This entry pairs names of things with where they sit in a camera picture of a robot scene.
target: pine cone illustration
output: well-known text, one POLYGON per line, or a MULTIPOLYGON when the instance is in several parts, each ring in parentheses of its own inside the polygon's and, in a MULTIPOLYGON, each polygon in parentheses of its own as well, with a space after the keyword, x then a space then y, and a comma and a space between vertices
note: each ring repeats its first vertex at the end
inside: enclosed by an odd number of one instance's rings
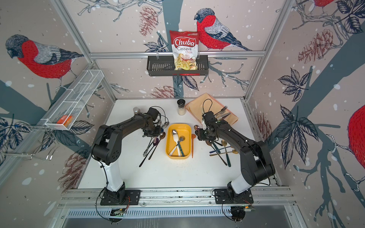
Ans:
POLYGON ((264 138, 264 141, 266 141, 268 138, 270 138, 272 133, 270 121, 266 119, 263 113, 261 113, 260 115, 257 113, 255 119, 261 135, 264 138))
POLYGON ((150 93, 150 95, 154 98, 179 96, 176 89, 168 85, 164 85, 163 87, 160 88, 155 87, 153 93, 150 93))
POLYGON ((323 32, 317 33, 312 38, 312 41, 305 45, 303 51, 298 54, 298 62, 304 60, 308 63, 316 59, 321 59, 333 45, 333 33, 329 29, 324 29, 323 32))
POLYGON ((156 28, 156 25, 158 25, 158 17, 156 11, 151 8, 150 6, 144 6, 142 7, 142 11, 139 12, 139 18, 140 18, 140 25, 139 28, 141 29, 139 32, 146 36, 147 33, 151 34, 153 29, 156 28))
POLYGON ((87 159, 78 153, 72 154, 65 161, 65 168, 62 171, 64 175, 58 179, 58 182, 62 182, 60 187, 65 188, 61 195, 65 194, 67 189, 76 188, 77 181, 81 177, 81 173, 86 165, 86 161, 87 159))

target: fork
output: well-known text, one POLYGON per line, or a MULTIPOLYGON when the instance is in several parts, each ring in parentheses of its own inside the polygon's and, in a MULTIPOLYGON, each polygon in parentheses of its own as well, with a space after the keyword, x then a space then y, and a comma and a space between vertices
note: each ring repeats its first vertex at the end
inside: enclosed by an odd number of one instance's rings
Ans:
POLYGON ((217 114, 214 114, 214 116, 216 116, 218 114, 223 114, 227 108, 228 108, 228 106, 224 106, 217 114))

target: black basket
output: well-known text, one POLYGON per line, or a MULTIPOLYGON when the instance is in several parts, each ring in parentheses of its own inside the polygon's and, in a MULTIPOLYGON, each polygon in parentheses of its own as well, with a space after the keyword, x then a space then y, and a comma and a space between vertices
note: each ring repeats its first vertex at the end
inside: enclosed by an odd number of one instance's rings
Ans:
POLYGON ((208 75, 208 56, 201 55, 196 60, 197 70, 175 70, 172 55, 148 56, 147 71, 150 76, 206 76, 208 75))

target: black lid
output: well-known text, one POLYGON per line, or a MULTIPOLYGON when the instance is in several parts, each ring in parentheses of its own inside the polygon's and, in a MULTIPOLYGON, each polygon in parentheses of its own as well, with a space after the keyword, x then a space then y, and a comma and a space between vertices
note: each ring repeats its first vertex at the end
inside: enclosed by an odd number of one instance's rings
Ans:
POLYGON ((185 100, 184 99, 179 99, 177 101, 177 105, 179 106, 179 108, 185 107, 185 100))

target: vent grille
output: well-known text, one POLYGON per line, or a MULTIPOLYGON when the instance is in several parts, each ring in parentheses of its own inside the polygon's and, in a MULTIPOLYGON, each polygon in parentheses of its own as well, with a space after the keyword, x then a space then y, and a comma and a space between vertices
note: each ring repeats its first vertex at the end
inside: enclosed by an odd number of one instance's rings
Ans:
MULTIPOLYGON (((98 212, 103 217, 120 218, 110 216, 112 208, 100 208, 98 212)), ((224 213, 231 216, 231 207, 224 206, 224 213)), ((208 207, 178 207, 178 208, 129 208, 124 214, 125 219, 146 219, 163 217, 204 217, 204 216, 224 216, 220 206, 208 207)), ((98 218, 95 209, 70 209, 67 218, 98 218)))

